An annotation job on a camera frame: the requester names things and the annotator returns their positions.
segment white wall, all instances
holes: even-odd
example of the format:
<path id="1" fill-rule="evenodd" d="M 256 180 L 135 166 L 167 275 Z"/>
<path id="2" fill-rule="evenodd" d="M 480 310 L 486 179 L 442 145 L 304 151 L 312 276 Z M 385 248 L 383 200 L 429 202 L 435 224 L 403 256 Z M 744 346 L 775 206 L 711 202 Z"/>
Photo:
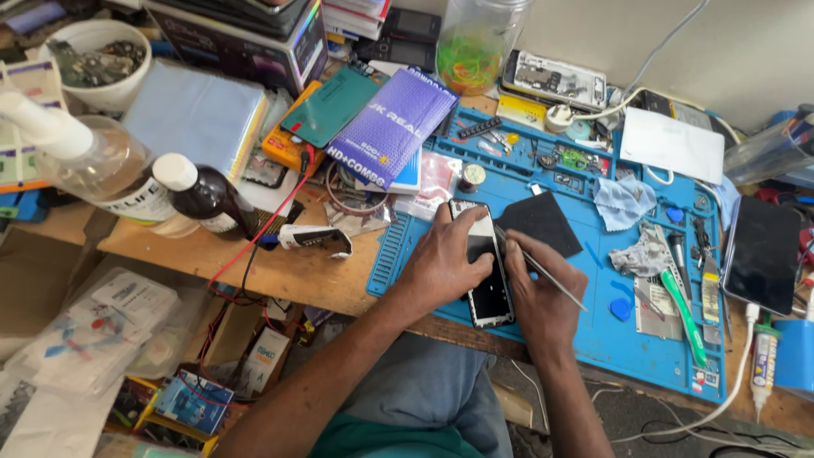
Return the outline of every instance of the white wall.
<path id="1" fill-rule="evenodd" d="M 595 68 L 625 86 L 697 4 L 536 0 L 516 47 Z M 394 5 L 443 15 L 446 1 Z M 812 24 L 811 0 L 711 0 L 659 52 L 641 83 L 701 104 L 744 130 L 758 129 L 778 110 L 814 102 L 814 59 L 806 52 Z"/>

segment plastic bottle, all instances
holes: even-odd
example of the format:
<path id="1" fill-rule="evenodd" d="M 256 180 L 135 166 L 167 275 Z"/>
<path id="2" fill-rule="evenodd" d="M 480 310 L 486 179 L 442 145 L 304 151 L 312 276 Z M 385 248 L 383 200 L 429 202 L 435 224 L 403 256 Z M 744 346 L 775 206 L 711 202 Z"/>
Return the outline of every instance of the plastic bottle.
<path id="1" fill-rule="evenodd" d="M 170 190 L 170 201 L 178 213 L 226 240 L 254 234 L 254 206 L 220 172 L 196 166 L 185 156 L 169 152 L 155 160 L 153 175 Z"/>
<path id="2" fill-rule="evenodd" d="M 152 178 L 152 152 L 118 122 L 96 116 L 83 124 L 16 90 L 0 90 L 0 114 L 37 147 L 37 171 L 48 183 L 162 236 L 183 237 L 198 228 Z"/>
<path id="3" fill-rule="evenodd" d="M 768 325 L 755 325 L 755 352 L 752 358 L 752 400 L 758 412 L 755 422 L 760 422 L 760 411 L 774 386 L 774 367 L 777 359 L 779 332 Z"/>

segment wooden desk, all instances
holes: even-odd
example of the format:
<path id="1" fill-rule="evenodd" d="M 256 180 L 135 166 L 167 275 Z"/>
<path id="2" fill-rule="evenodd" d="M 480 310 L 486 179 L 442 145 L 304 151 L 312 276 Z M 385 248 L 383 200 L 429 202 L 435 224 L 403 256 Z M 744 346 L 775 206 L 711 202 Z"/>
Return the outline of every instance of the wooden desk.
<path id="1" fill-rule="evenodd" d="M 463 100 L 465 106 L 494 112 L 496 103 L 484 97 Z M 324 190 L 304 187 L 297 200 L 305 205 L 305 211 L 297 219 L 299 224 L 325 224 L 326 216 L 319 198 Z M 53 209 L 48 219 L 41 224 L 17 224 L 26 231 L 83 244 L 85 236 L 82 228 L 87 222 L 93 207 L 85 204 L 70 205 L 67 208 Z M 367 233 L 353 238 L 353 256 L 344 261 L 329 259 L 328 253 L 319 248 L 275 249 L 273 252 L 258 250 L 247 278 L 247 289 L 256 293 L 282 297 L 294 302 L 310 304 L 347 315 L 358 316 L 368 309 L 375 298 L 365 292 L 370 268 L 373 265 L 379 243 L 376 239 L 382 231 Z M 160 266 L 169 267 L 192 275 L 210 278 L 228 262 L 245 242 L 227 242 L 213 234 L 199 229 L 190 236 L 171 240 L 157 236 L 130 222 L 120 221 L 116 229 L 98 248 L 129 258 L 136 258 Z M 248 256 L 238 260 L 220 281 L 240 285 Z M 726 357 L 727 381 L 731 391 L 735 382 L 737 364 L 743 352 L 746 322 L 743 306 L 733 303 L 734 342 L 727 345 L 730 353 Z M 459 345 L 485 350 L 512 359 L 526 360 L 525 346 L 487 332 L 475 331 L 471 326 L 427 316 L 411 329 L 429 337 L 450 341 Z M 700 403 L 696 399 L 683 396 L 652 385 L 613 376 L 617 381 L 643 390 L 661 399 L 703 412 L 714 408 L 711 404 Z M 754 421 L 755 409 L 751 391 L 741 388 L 728 414 L 742 421 Z M 782 390 L 775 390 L 761 414 L 761 422 L 769 427 L 793 434 L 814 436 L 814 408 Z"/>

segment blue jeans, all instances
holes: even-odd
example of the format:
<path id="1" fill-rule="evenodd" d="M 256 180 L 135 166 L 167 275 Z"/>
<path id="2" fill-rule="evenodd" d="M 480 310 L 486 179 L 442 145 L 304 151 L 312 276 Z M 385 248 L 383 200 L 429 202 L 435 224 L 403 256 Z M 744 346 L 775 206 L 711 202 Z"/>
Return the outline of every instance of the blue jeans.
<path id="1" fill-rule="evenodd" d="M 340 411 L 385 425 L 453 425 L 485 457 L 512 456 L 509 430 L 486 373 L 494 361 L 483 351 L 405 332 Z"/>

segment tweezers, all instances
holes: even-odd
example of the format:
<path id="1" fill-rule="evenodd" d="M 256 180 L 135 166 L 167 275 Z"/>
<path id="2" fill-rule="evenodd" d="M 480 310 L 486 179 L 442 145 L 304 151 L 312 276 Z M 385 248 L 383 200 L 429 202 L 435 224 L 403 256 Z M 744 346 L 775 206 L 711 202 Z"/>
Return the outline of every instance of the tweezers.
<path id="1" fill-rule="evenodd" d="M 497 224 L 495 224 L 494 227 L 495 235 L 497 236 L 497 238 L 500 239 L 501 242 L 505 243 L 506 233 Z M 562 283 L 560 283 L 559 280 L 555 279 L 554 276 L 551 275 L 551 272 L 547 271 L 545 267 L 541 266 L 539 262 L 532 258 L 531 254 L 527 253 L 526 250 L 524 249 L 520 249 L 520 251 L 523 252 L 523 257 L 526 259 L 526 263 L 529 266 L 531 266 L 532 269 L 534 269 L 534 271 L 537 272 L 538 275 L 543 275 L 548 281 L 551 282 L 551 284 L 556 286 L 560 291 L 562 291 L 566 296 L 568 296 L 568 298 L 571 299 L 577 306 L 579 306 L 580 309 L 582 309 L 582 311 L 588 311 L 588 309 L 585 308 L 584 305 L 582 305 L 582 301 L 580 301 L 579 299 L 576 298 L 576 296 L 571 294 L 571 291 L 568 291 L 566 287 L 562 286 Z"/>

